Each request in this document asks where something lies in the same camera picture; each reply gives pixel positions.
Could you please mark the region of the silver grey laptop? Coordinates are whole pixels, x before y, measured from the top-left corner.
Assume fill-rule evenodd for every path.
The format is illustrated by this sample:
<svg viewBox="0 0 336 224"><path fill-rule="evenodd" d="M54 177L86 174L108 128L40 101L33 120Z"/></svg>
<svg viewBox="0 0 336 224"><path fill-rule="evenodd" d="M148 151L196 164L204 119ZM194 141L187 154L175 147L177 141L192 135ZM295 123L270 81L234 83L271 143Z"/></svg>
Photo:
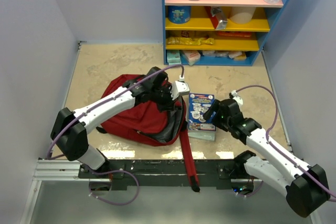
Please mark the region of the silver grey laptop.
<svg viewBox="0 0 336 224"><path fill-rule="evenodd" d="M197 138L205 141L215 141L215 131L188 131L189 137Z"/></svg>

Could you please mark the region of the blue book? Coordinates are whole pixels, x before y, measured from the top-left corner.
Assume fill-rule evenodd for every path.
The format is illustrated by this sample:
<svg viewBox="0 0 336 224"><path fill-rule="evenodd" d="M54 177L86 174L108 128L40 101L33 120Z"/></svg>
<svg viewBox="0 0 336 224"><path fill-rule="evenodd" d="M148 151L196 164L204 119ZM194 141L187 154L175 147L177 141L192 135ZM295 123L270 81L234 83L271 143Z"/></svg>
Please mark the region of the blue book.
<svg viewBox="0 0 336 224"><path fill-rule="evenodd" d="M188 96L188 129L191 131L215 132L216 127L204 114L211 107L215 97L213 94L190 93Z"/></svg>

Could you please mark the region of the red student backpack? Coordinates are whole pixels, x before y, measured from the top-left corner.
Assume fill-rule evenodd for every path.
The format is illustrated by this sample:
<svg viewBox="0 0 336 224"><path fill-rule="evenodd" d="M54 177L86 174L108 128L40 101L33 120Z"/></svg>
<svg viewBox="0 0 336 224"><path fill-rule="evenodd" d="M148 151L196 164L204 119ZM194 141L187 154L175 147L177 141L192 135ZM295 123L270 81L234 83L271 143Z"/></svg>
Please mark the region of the red student backpack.
<svg viewBox="0 0 336 224"><path fill-rule="evenodd" d="M153 88L164 84L171 84L168 77L162 77L161 83L156 86L148 80L141 84L141 90L148 91L150 88L150 95L153 97ZM200 191L187 132L186 104L183 98L178 99L175 110L163 112L151 100L136 101L135 107L106 120L96 130L150 146L167 146L179 139L190 186L194 192Z"/></svg>

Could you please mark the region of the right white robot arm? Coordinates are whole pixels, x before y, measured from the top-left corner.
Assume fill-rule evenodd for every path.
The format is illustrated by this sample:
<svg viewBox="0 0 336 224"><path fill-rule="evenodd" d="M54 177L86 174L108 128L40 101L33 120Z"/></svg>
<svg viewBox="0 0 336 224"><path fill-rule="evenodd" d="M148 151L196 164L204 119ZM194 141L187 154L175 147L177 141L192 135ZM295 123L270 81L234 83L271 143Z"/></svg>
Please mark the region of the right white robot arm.
<svg viewBox="0 0 336 224"><path fill-rule="evenodd" d="M257 121L244 117L240 105L239 99L214 100L203 115L215 127L229 132L233 138L262 155L241 154L243 160L234 165L235 175L261 179L281 193L290 208L303 218L331 200L324 169L295 157L269 137Z"/></svg>

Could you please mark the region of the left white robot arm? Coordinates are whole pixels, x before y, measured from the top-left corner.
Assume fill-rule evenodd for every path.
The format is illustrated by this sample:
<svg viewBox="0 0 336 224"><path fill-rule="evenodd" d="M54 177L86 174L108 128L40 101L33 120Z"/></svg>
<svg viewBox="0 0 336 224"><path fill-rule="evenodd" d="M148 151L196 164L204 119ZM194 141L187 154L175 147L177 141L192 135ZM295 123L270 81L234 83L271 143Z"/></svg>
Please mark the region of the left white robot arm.
<svg viewBox="0 0 336 224"><path fill-rule="evenodd" d="M58 146L67 160L85 164L97 178L105 177L109 171L108 160L88 143L88 134L109 118L140 103L153 101L168 110L179 97L189 93L183 74L178 81L167 83L165 71L153 67L146 75L126 81L115 92L95 103L74 111L68 108L60 110L52 128L48 151Z"/></svg>

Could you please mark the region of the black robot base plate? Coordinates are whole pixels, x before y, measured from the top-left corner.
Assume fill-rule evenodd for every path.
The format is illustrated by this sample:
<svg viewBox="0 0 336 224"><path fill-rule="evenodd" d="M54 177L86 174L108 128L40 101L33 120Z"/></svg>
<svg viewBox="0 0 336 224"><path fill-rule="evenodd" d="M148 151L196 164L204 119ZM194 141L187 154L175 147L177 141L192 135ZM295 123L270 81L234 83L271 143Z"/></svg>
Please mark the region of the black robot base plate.
<svg viewBox="0 0 336 224"><path fill-rule="evenodd" d="M232 189L234 192L248 194L256 189L260 181L248 175L234 159L196 159L196 173L200 187ZM133 174L140 186L189 187L185 164L182 159L117 159L111 160L111 175L95 175L83 165L78 177L91 182L112 183L113 190L126 190L135 186L134 179L123 171Z"/></svg>

